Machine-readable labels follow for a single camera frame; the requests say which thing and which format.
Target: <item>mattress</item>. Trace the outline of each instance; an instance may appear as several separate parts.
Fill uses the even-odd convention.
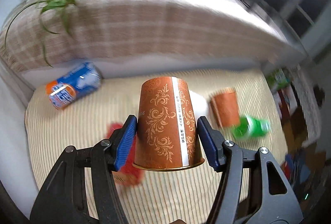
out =
[[[280,119],[263,74],[259,70],[243,72],[219,69],[194,70],[162,75],[184,79],[191,91],[207,100],[217,91],[232,87],[237,92],[239,112],[267,119],[271,131],[262,138],[235,142],[247,149],[266,146],[278,163],[284,160],[287,146]],[[103,139],[112,122],[124,122],[129,114],[138,114],[141,85],[159,75],[105,79],[98,91],[77,100],[63,111],[56,110],[45,94],[36,89],[25,114],[31,164],[41,188],[55,161],[68,145],[77,149],[94,146]],[[212,113],[209,121],[217,128]],[[229,130],[220,130],[233,140]],[[207,161],[196,168],[176,172],[146,171],[141,184],[117,186],[129,223],[203,223],[213,204],[221,173]],[[86,196],[91,216],[97,218],[90,169],[86,169]],[[247,196],[248,171],[243,172],[240,200]]]

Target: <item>soda can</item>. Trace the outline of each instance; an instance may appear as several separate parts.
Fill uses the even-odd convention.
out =
[[[63,109],[75,100],[97,90],[101,76],[95,65],[85,62],[63,77],[46,85],[46,94],[56,109]]]

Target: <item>paper cup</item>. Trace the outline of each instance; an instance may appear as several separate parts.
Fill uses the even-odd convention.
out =
[[[176,77],[146,81],[140,94],[134,166],[176,171],[204,161],[186,82]]]
[[[239,125],[239,108],[236,92],[232,88],[225,88],[221,93],[211,98],[211,107],[217,124],[221,128]]]

